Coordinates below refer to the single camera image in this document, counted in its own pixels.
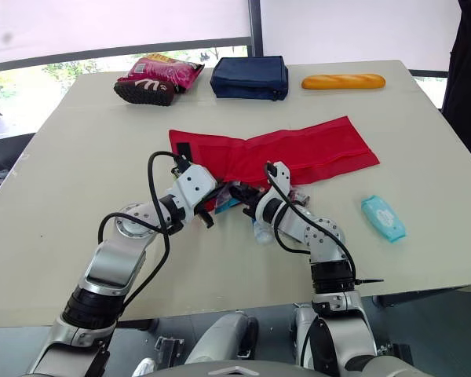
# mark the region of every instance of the black cable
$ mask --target black cable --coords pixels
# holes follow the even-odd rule
[[[283,220],[283,215],[288,209],[288,206],[285,205],[281,211],[277,214],[276,220],[274,221],[274,237],[276,238],[277,243],[286,251],[289,251],[290,253],[295,253],[295,254],[307,254],[310,255],[311,252],[307,250],[302,250],[302,249],[292,249],[284,244],[284,242],[281,240],[281,237],[279,236],[279,224],[281,223],[281,220]]]
[[[154,184],[154,174],[153,174],[153,166],[154,166],[154,159],[157,156],[169,156],[173,157],[176,162],[181,158],[179,155],[175,155],[171,152],[155,152],[152,153],[150,158],[148,159],[147,165],[147,172],[148,172],[148,187],[150,188],[150,195],[152,196],[152,202],[154,204],[155,212],[157,212],[157,217],[159,218],[160,224],[160,233],[164,237],[164,254],[159,261],[159,264],[154,268],[152,273],[147,276],[147,278],[140,284],[136,290],[128,297],[128,299],[124,302],[122,310],[124,310],[135,298],[138,296],[141,291],[152,281],[152,279],[157,275],[159,270],[162,266],[166,263],[168,257],[170,256],[170,238],[167,234],[167,227],[166,221],[164,220],[164,216],[162,215],[162,211],[159,206],[159,199],[157,198],[157,192],[155,191],[155,184]]]
[[[293,205],[293,203],[288,199],[288,197],[286,195],[284,195],[284,192],[281,191],[279,186],[276,184],[274,179],[271,177],[271,174],[267,170],[267,165],[264,166],[264,172],[265,172],[265,176],[268,179],[268,183],[270,183],[270,185],[277,191],[279,196],[281,196],[281,199],[284,200],[284,203],[286,203],[288,205],[288,207],[290,207],[290,209],[295,214],[297,214],[297,216],[299,218],[301,218],[307,224],[311,225],[313,228],[316,228],[318,231],[323,232],[325,235],[329,236],[342,249],[342,251],[344,251],[344,254],[347,257],[347,259],[349,261],[349,264],[351,266],[352,278],[358,284],[359,282],[356,280],[356,266],[354,265],[354,260],[352,259],[352,256],[351,256],[351,253],[349,253],[349,250],[347,250],[347,247],[345,247],[345,245],[333,233],[329,232],[328,230],[326,230],[322,226],[317,225],[315,222],[313,222],[312,220],[307,218],[303,213],[301,213],[295,207],[295,205]]]
[[[139,218],[135,218],[134,216],[131,216],[130,214],[124,214],[123,212],[112,212],[110,214],[107,214],[103,220],[101,220],[100,227],[97,230],[97,242],[102,243],[103,242],[103,232],[104,232],[104,226],[107,224],[108,220],[111,218],[126,218],[127,220],[131,220],[136,222],[139,225],[144,226],[145,228],[149,228],[153,230],[154,232],[157,233],[162,233],[162,230],[157,228],[154,225],[148,224],[147,222],[140,220]]]
[[[300,366],[304,366],[304,359],[305,359],[305,350],[307,349],[307,342],[309,341],[309,338],[311,336],[311,327],[312,324],[309,326],[309,329],[307,330],[307,334],[305,334],[305,340],[304,340],[304,345],[301,348],[301,355],[300,355]]]

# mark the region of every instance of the navy blue bag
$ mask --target navy blue bag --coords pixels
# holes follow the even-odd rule
[[[283,100],[288,68],[283,57],[222,57],[210,83],[217,98]]]

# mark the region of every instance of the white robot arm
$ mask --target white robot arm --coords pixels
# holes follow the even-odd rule
[[[189,223],[195,214],[203,215],[199,205],[212,197],[217,182],[208,170],[190,164],[184,158],[167,154],[177,163],[177,180],[166,195],[157,199],[153,178],[152,203],[130,204],[122,212],[109,214],[98,235],[99,244],[93,260],[81,277],[61,315],[56,319],[38,357],[27,375],[52,377],[101,377],[109,357],[108,344],[118,318],[126,305],[143,289],[142,284],[125,301],[143,265],[146,247],[158,233],[165,239],[166,252],[152,279],[164,263],[169,250],[166,234],[174,234]],[[266,174],[272,187],[262,192],[247,185],[234,186],[231,194],[245,203],[244,212],[275,230],[279,244],[291,252],[310,254],[314,319],[307,334],[302,334],[298,364],[305,369],[290,369],[299,375],[341,377],[424,377],[410,365],[395,357],[377,357],[373,335],[363,310],[356,284],[353,260],[344,246],[344,234],[328,218],[318,218],[304,207],[293,205],[287,194],[290,172],[283,163],[267,164]],[[103,240],[105,222],[115,218],[112,236]],[[307,250],[286,247],[278,233],[301,242]],[[275,363],[265,361],[226,361],[190,364],[156,373],[183,376],[216,375],[234,368],[256,369],[252,375],[275,375]]]
[[[117,319],[129,302],[124,300],[143,265],[145,249],[158,232],[162,232],[160,215],[155,208],[160,208],[167,232],[177,232],[194,218],[196,206],[217,184],[206,168],[190,164],[179,156],[176,158],[177,180],[166,195],[157,200],[157,205],[130,204],[123,213],[110,214],[104,219],[100,238],[109,218],[115,218],[113,234],[107,240],[100,240],[89,267],[51,327],[28,373],[102,375],[109,357],[108,343]]]

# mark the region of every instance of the red cloth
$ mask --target red cloth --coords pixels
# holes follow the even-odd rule
[[[291,184],[302,185],[379,164],[347,116],[302,130],[279,130],[248,140],[170,130],[173,152],[188,143],[192,161],[215,178],[268,187],[267,161],[282,161]]]

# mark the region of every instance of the floor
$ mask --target floor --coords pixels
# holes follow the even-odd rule
[[[439,377],[471,377],[471,293],[449,291],[440,295],[379,309],[371,298],[363,304],[376,339],[411,346],[414,364]],[[246,309],[259,319],[257,359],[294,363],[288,321],[294,306]],[[110,347],[106,377],[130,377],[141,359],[156,357],[159,335],[185,339],[179,362],[203,332],[223,313],[161,318],[153,333],[118,329]],[[0,328],[0,377],[18,376],[36,356],[48,328]]]

